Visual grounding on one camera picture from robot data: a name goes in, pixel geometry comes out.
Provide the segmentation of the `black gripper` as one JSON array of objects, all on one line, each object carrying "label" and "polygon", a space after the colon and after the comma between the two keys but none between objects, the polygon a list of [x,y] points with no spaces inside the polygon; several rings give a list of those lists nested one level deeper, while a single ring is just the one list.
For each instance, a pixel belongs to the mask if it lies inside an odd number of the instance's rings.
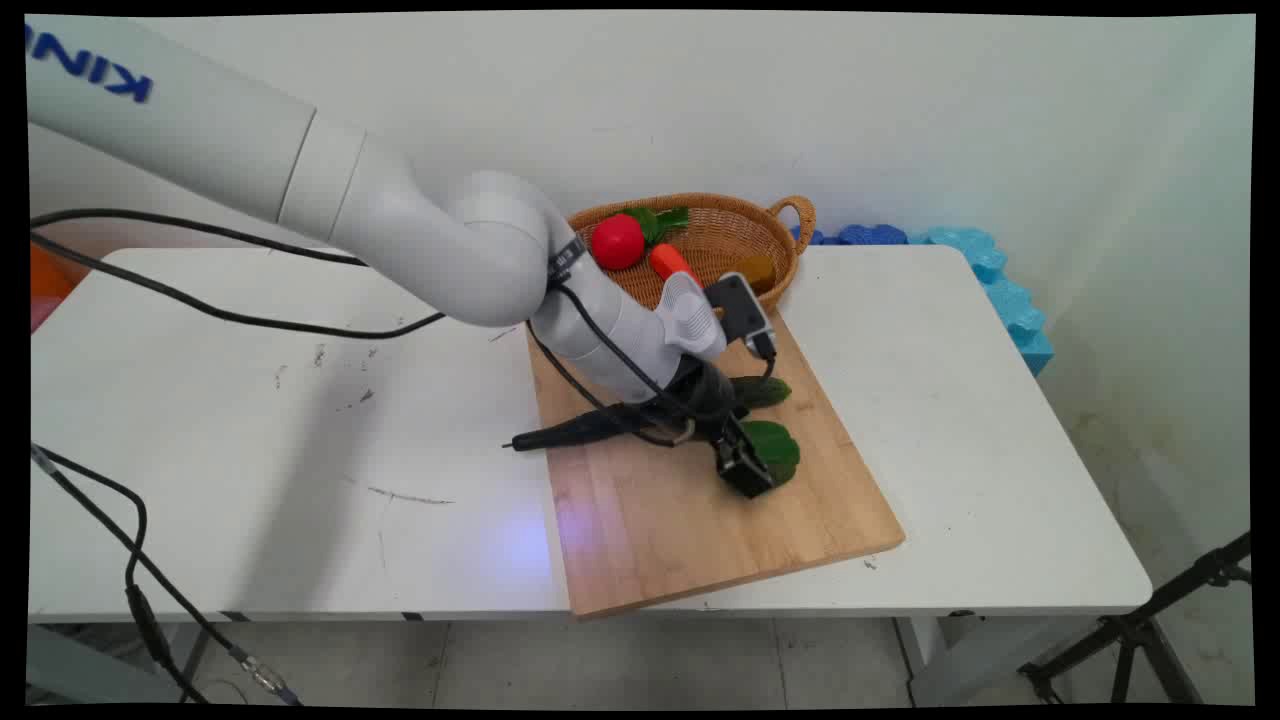
[{"label": "black gripper", "polygon": [[682,354],[666,393],[698,413],[692,437],[714,443],[717,475],[731,489],[742,497],[755,498],[777,487],[774,475],[760,460],[745,427],[751,409],[739,398],[724,373],[713,364]]}]

